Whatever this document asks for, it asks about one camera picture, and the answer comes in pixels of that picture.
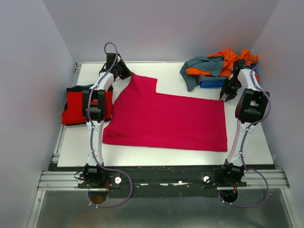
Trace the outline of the crimson pink t-shirt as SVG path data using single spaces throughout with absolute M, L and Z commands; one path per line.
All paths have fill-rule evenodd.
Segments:
M 134 75 L 113 105 L 103 143 L 226 152 L 224 102 L 156 92 L 157 79 Z

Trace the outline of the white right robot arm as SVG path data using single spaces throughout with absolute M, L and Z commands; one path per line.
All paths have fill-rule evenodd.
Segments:
M 219 182 L 224 186 L 241 181 L 246 170 L 245 155 L 252 132 L 270 112 L 269 93 L 257 81 L 257 64 L 258 61 L 255 61 L 254 65 L 247 65 L 245 59 L 235 61 L 232 75 L 225 79 L 220 91 L 220 98 L 225 95 L 227 102 L 237 96 L 238 89 L 243 88 L 235 109 L 237 129 L 233 145 L 218 175 Z

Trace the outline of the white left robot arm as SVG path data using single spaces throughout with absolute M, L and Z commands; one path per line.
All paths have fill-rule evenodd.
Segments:
M 107 92 L 113 83 L 120 78 L 122 80 L 132 76 L 118 53 L 107 53 L 106 63 L 99 71 L 98 80 L 90 87 L 82 91 L 83 116 L 88 129 L 88 158 L 84 166 L 84 183 L 96 188 L 106 184 L 104 163 L 102 155 L 102 136 L 106 116 L 111 114 L 108 105 Z

